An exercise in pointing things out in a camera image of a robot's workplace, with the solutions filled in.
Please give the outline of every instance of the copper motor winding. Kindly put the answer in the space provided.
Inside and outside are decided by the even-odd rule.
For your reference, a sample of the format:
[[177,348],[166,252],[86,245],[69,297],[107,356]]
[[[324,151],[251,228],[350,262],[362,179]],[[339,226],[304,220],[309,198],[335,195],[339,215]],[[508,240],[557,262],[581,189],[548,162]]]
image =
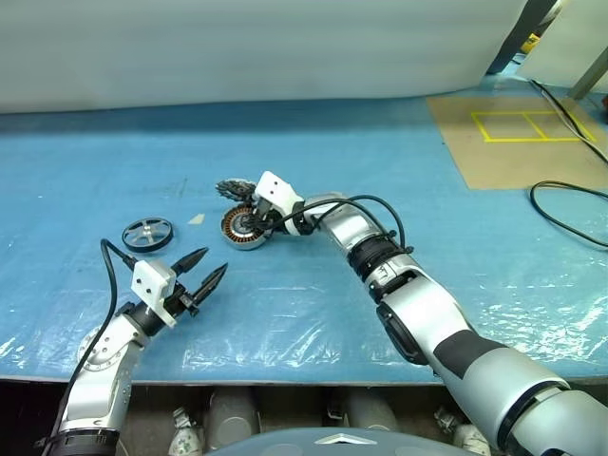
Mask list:
[[253,250],[267,239],[264,232],[248,223],[254,213],[251,206],[237,206],[229,210],[221,220],[224,238],[239,250]]

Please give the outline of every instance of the black power cord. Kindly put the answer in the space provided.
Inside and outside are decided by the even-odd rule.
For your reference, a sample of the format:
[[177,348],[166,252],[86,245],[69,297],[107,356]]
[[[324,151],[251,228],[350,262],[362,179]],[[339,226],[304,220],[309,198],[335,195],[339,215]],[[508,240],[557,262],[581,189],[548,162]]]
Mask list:
[[574,184],[568,183],[568,182],[562,182],[562,181],[559,181],[559,180],[542,180],[542,181],[536,183],[530,189],[530,203],[532,203],[532,207],[534,207],[534,209],[536,209],[536,211],[539,214],[541,214],[543,217],[545,217],[547,220],[551,221],[552,223],[555,223],[559,227],[563,228],[564,230],[569,231],[570,233],[573,233],[573,234],[575,234],[577,236],[580,236],[581,238],[586,239],[589,242],[593,242],[594,244],[599,245],[601,247],[607,247],[608,248],[608,242],[604,242],[604,241],[599,240],[597,238],[591,237],[591,236],[587,235],[586,233],[583,233],[582,231],[577,230],[576,228],[573,228],[572,226],[564,223],[563,221],[557,220],[553,216],[550,216],[549,214],[547,214],[541,208],[541,206],[539,205],[539,203],[536,200],[536,191],[537,191],[537,189],[543,188],[543,187],[565,188],[565,189],[570,189],[570,190],[576,190],[578,192],[588,193],[588,194],[591,194],[591,195],[596,195],[596,196],[601,197],[601,198],[606,198],[607,200],[608,200],[608,194],[603,193],[603,192],[599,192],[597,190],[592,190],[591,188],[580,187],[578,185],[574,185]]
[[[397,212],[384,199],[375,197],[374,195],[357,195],[355,197],[348,198],[348,200],[350,200],[350,201],[371,200],[371,201],[379,202],[384,207],[386,207],[387,210],[392,215],[392,217],[394,218],[395,223],[397,224],[397,229],[399,230],[399,245],[403,249],[406,248],[406,232],[405,232],[405,230],[403,228],[403,222],[401,221],[401,218],[399,217],[399,215],[397,214]],[[328,216],[329,214],[331,214],[333,211],[337,210],[339,207],[343,206],[344,204],[345,204],[344,202],[340,202],[340,203],[336,204],[334,207],[332,207],[331,209],[329,209],[327,212],[323,213],[321,215],[321,217],[319,217],[316,220],[316,222],[314,223],[314,225],[313,225],[313,231],[316,230],[319,227],[319,225],[321,224],[321,221],[323,221],[323,219],[326,216]]]
[[107,270],[107,277],[110,281],[110,305],[107,310],[107,315],[105,316],[104,323],[102,323],[102,326],[95,334],[95,337],[93,337],[93,340],[91,340],[91,343],[86,348],[85,353],[83,353],[83,356],[81,357],[80,361],[76,365],[76,369],[74,369],[74,372],[72,373],[71,377],[69,378],[69,381],[67,382],[66,391],[64,392],[64,395],[62,396],[61,401],[59,402],[59,410],[57,412],[57,417],[55,418],[55,423],[53,424],[53,428],[50,433],[50,436],[48,437],[48,439],[45,442],[45,450],[42,453],[43,456],[48,455],[48,452],[50,451],[52,444],[54,443],[55,439],[57,438],[57,432],[59,430],[59,426],[61,425],[61,420],[64,417],[64,413],[66,411],[67,400],[69,399],[69,394],[72,391],[74,383],[76,383],[78,374],[83,369],[83,366],[85,365],[86,360],[91,355],[93,348],[95,347],[97,342],[99,342],[99,339],[104,334],[105,330],[107,329],[107,326],[110,323],[110,320],[112,319],[112,317],[114,316],[114,313],[116,312],[116,302],[118,300],[118,287],[116,285],[116,273],[114,272],[114,266],[112,265],[112,259],[110,258],[110,254],[107,249],[109,248],[112,252],[114,252],[116,255],[118,255],[124,261],[124,263],[127,264],[127,266],[129,266],[130,269],[133,269],[133,267],[130,266],[130,264],[135,264],[134,261],[136,261],[135,258],[133,258],[132,256],[126,255],[123,252],[121,252],[121,250],[118,247],[116,247],[114,244],[112,244],[107,239],[101,240],[100,247],[102,249],[102,257],[104,258],[104,264],[105,264],[105,268]]
[[[376,225],[378,227],[378,229],[382,232],[383,235],[387,236],[387,237],[391,237],[391,233],[384,227],[384,225],[375,217],[374,214],[371,213],[371,211],[365,207],[362,204],[359,204],[358,202],[355,202],[354,200],[358,199],[358,200],[375,200],[380,202],[381,204],[383,204],[385,207],[387,207],[387,209],[389,209],[390,213],[395,217],[395,220],[397,222],[397,226],[399,229],[399,238],[400,238],[400,245],[403,249],[406,249],[406,236],[405,236],[405,232],[403,229],[403,223],[401,222],[401,220],[399,219],[399,216],[397,215],[397,213],[395,212],[395,210],[390,207],[390,205],[384,201],[383,199],[371,196],[371,195],[359,195],[356,197],[352,197],[350,199],[344,199],[344,198],[330,198],[330,199],[323,199],[322,201],[317,201],[317,202],[313,202],[311,204],[308,204],[304,207],[301,207],[300,209],[298,209],[297,211],[293,211],[291,214],[288,214],[287,216],[273,222],[270,226],[267,227],[261,227],[260,229],[262,230],[274,230],[276,228],[279,228],[283,223],[285,223],[287,220],[293,219],[295,217],[301,216],[302,214],[304,214],[306,211],[310,210],[310,209],[314,209],[315,207],[319,207],[319,206],[324,206],[326,204],[331,204],[333,202],[338,203],[336,204],[334,207],[330,208],[328,211],[326,211],[325,213],[323,213],[320,217],[320,219],[326,217],[330,212],[336,210],[339,206],[343,205],[343,204],[348,204],[350,206],[356,207],[357,209],[359,209],[361,212],[363,212],[366,216],[368,216],[368,218],[370,218],[370,220],[373,222],[374,225]],[[319,220],[316,221],[316,223],[313,226],[313,229],[318,227],[319,224]]]
[[544,85],[542,85],[541,83],[539,83],[538,81],[535,81],[533,79],[529,80],[528,82],[533,87],[537,88],[541,92],[541,95],[546,96],[549,100],[551,100],[551,102],[553,102],[553,104],[557,107],[557,109],[560,110],[560,113],[563,114],[563,117],[566,118],[566,120],[570,123],[572,128],[574,128],[574,130],[577,132],[581,141],[589,149],[591,149],[593,151],[593,153],[599,157],[600,160],[602,160],[604,163],[608,164],[608,159],[606,158],[606,156],[604,154],[602,154],[601,151],[599,151],[596,147],[594,147],[592,144],[589,143],[590,140],[580,129],[579,123],[572,117],[572,115],[568,112],[568,110],[551,93],[551,91],[547,87],[545,87]]

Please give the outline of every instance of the silver robot arm segment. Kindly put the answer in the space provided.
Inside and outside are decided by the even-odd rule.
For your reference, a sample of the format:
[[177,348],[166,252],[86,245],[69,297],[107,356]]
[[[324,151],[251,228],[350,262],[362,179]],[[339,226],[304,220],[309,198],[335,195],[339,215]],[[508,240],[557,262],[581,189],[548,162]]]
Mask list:
[[[69,392],[51,456],[114,456],[131,396],[131,373],[150,338],[164,327],[173,328],[184,311],[192,316],[221,281],[227,265],[217,268],[189,293],[176,277],[192,269],[207,249],[183,257],[172,267],[159,261],[137,261],[132,290],[142,301],[126,303],[112,318]],[[98,329],[83,340],[79,358]]]
[[[282,199],[270,192],[272,185],[256,190],[268,208],[287,201],[283,216],[297,204],[341,197],[329,194],[301,203],[291,185],[272,173],[262,180],[278,182],[279,193],[280,188],[293,193]],[[309,228],[335,204],[304,212]],[[409,362],[429,365],[441,376],[494,447],[512,455],[608,455],[608,408],[570,390],[562,378],[519,351],[478,335],[451,294],[365,214],[341,205],[321,220],[320,228],[365,283],[395,348]],[[295,223],[286,231],[304,234],[307,229]]]

